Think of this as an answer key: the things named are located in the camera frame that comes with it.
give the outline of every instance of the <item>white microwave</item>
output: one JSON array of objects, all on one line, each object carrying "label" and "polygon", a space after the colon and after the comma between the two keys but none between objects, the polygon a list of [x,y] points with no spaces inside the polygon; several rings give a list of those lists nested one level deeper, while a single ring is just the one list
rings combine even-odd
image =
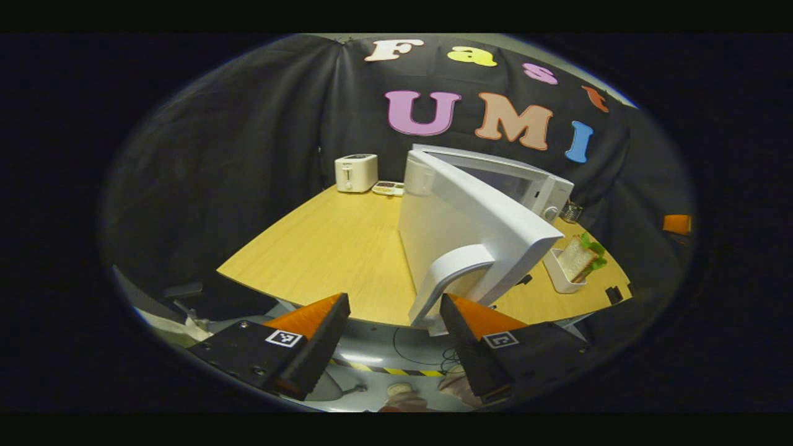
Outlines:
[{"label": "white microwave", "polygon": [[573,183],[520,161],[455,148],[413,144],[517,201],[553,224],[573,192]]}]

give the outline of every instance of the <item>white container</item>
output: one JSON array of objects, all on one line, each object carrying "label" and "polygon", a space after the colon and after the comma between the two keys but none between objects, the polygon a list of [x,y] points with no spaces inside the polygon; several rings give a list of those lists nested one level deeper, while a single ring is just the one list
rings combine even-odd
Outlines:
[{"label": "white container", "polygon": [[361,153],[335,161],[339,192],[366,192],[377,182],[377,155]]},{"label": "white container", "polygon": [[561,249],[551,249],[545,257],[542,258],[542,263],[545,264],[550,281],[554,284],[557,293],[572,294],[578,291],[582,286],[587,284],[586,279],[581,283],[572,283],[565,276],[565,272],[561,269],[559,264],[559,255]]}]

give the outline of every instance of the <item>wooden table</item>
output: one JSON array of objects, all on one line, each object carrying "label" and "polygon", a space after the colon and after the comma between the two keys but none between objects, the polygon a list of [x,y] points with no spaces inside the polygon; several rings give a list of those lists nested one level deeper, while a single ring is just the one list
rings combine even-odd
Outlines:
[{"label": "wooden table", "polygon": [[[409,326],[416,290],[397,230],[400,203],[399,197],[345,194],[333,186],[259,234],[217,271],[299,306],[345,292],[350,317]],[[565,234],[555,248],[584,232],[560,218],[554,226]],[[605,258],[607,265],[574,294],[557,293],[541,261],[529,271],[532,280],[509,290],[495,302],[496,310],[531,325],[606,308],[611,304],[606,289],[612,286],[630,298],[630,280],[608,252]]]}]

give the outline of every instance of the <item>orange object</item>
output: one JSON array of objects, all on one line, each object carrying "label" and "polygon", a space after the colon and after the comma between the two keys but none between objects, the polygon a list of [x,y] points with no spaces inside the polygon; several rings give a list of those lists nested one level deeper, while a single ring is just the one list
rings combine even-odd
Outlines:
[{"label": "orange object", "polygon": [[265,322],[264,326],[274,329],[284,330],[291,333],[301,334],[306,340],[311,340],[322,321],[330,313],[333,305],[339,300],[343,293],[338,293],[321,301],[314,302],[302,308],[294,310],[292,313],[276,317],[272,321]]},{"label": "orange object", "polygon": [[664,231],[687,236],[691,232],[691,215],[664,216]]},{"label": "orange object", "polygon": [[488,334],[508,332],[528,326],[517,319],[512,319],[468,299],[459,298],[453,294],[449,294],[449,297],[457,306],[457,310],[477,340],[481,340]]}]

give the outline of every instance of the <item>yellow letter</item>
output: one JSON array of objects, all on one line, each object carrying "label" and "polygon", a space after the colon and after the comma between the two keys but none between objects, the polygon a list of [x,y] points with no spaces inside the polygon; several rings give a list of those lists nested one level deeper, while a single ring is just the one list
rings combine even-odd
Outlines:
[{"label": "yellow letter", "polygon": [[501,133],[498,131],[498,124],[501,123],[509,142],[517,139],[525,129],[526,134],[520,138],[520,144],[537,150],[548,148],[546,143],[548,120],[554,112],[541,106],[528,106],[518,116],[509,99],[500,94],[479,93],[479,97],[485,101],[485,120],[482,122],[482,127],[474,132],[478,137],[487,140],[501,139]]},{"label": "yellow letter", "polygon": [[484,49],[471,47],[452,47],[453,51],[447,54],[449,59],[458,62],[474,62],[482,67],[495,67],[498,63],[493,62],[493,54]]},{"label": "yellow letter", "polygon": [[378,40],[374,42],[372,55],[367,56],[364,60],[366,62],[376,62],[378,60],[399,59],[399,56],[394,54],[395,51],[405,54],[413,48],[411,45],[419,47],[423,44],[422,40]]}]

